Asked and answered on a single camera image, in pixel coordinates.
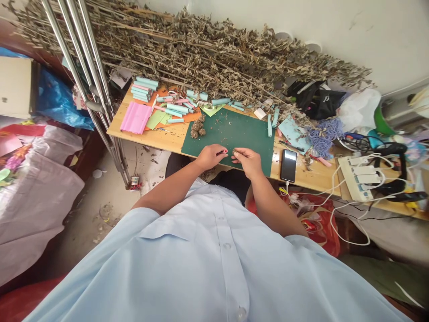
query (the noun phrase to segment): hand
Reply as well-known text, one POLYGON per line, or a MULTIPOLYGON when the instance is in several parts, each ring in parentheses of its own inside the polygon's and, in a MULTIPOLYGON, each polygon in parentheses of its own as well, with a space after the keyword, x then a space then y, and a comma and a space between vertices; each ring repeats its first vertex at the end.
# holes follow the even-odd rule
POLYGON ((262 172, 261 156, 248 148, 235 148, 234 155, 231 157, 232 163, 241 163, 244 173, 250 180, 257 177, 265 177, 262 172))
POLYGON ((202 171, 209 170, 227 157, 228 150, 220 144, 206 145, 198 158, 194 161, 202 171))

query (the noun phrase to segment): floor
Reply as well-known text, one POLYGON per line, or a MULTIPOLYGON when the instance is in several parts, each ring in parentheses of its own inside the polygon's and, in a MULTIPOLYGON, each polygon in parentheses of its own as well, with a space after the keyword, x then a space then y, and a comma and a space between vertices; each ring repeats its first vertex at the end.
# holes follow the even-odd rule
MULTIPOLYGON (((170 152, 149 148, 138 143, 123 141, 130 175, 136 173, 143 183, 141 191, 127 191, 112 157, 107 153, 98 169, 100 178, 90 178, 79 202, 64 222, 64 231, 52 254, 44 279, 67 274, 112 230, 134 203, 159 182, 164 180, 170 152)), ((203 179, 211 180, 221 170, 218 166, 203 179)))

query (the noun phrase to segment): blue yarn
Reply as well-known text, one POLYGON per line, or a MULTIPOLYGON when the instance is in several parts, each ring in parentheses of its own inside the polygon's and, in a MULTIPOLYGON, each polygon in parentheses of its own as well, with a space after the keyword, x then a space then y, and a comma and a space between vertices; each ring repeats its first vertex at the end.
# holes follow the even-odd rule
POLYGON ((343 124, 340 119, 321 120, 319 121, 319 125, 316 126, 316 129, 308 128, 307 130, 315 154, 324 159, 331 159, 329 150, 332 147, 332 141, 344 134, 343 124))

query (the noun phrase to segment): green container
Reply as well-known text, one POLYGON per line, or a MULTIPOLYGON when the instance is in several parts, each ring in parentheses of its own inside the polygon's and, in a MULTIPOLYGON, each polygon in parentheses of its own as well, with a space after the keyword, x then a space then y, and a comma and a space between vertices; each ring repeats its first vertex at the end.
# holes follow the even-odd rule
POLYGON ((374 112, 375 130, 378 133, 382 133, 387 136, 395 135, 395 131, 387 124, 384 119, 383 113, 381 112, 381 104, 375 109, 374 112))

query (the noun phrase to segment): phone screen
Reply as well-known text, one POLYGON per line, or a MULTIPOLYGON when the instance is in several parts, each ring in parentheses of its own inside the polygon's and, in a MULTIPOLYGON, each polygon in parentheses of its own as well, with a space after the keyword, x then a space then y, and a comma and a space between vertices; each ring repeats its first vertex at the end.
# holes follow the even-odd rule
POLYGON ((282 170, 280 172, 280 179, 295 182, 296 170, 296 152, 290 150, 283 150, 282 170))

